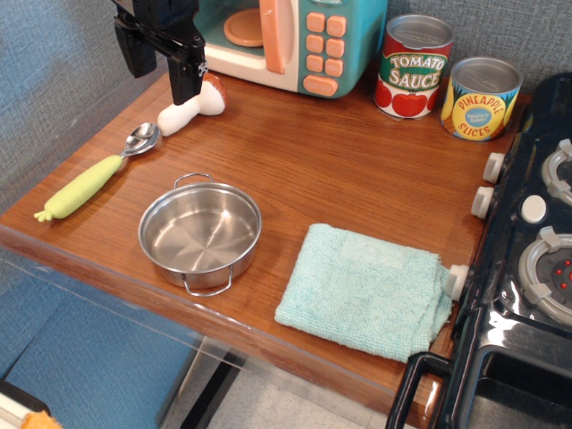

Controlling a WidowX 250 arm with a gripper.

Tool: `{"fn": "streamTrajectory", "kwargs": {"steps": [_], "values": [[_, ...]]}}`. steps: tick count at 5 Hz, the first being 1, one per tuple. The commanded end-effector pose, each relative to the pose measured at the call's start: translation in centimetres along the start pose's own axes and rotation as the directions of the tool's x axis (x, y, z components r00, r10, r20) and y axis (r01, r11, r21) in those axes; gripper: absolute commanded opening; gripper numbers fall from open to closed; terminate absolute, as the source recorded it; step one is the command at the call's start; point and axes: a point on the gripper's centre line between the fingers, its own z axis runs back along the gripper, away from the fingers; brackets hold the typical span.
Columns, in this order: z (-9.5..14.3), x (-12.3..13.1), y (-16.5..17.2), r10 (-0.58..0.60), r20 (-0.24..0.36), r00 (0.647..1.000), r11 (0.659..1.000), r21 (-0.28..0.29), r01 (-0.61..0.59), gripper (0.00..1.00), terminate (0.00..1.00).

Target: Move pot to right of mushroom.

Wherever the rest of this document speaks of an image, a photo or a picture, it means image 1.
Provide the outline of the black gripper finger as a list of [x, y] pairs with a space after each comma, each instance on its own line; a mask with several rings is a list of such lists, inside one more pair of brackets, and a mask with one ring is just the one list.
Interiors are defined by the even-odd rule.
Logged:
[[141, 78], [156, 69], [156, 51], [143, 38], [143, 34], [126, 22], [116, 20], [115, 35], [124, 61], [134, 78]]
[[167, 63], [172, 101], [175, 105], [183, 105], [201, 92], [206, 60], [204, 57], [174, 55]]

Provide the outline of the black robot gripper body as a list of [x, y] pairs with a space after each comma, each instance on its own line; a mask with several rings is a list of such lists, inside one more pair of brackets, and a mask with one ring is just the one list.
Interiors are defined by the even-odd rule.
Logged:
[[194, 19], [198, 1], [116, 1], [115, 20], [138, 29], [156, 52], [204, 57], [206, 42]]

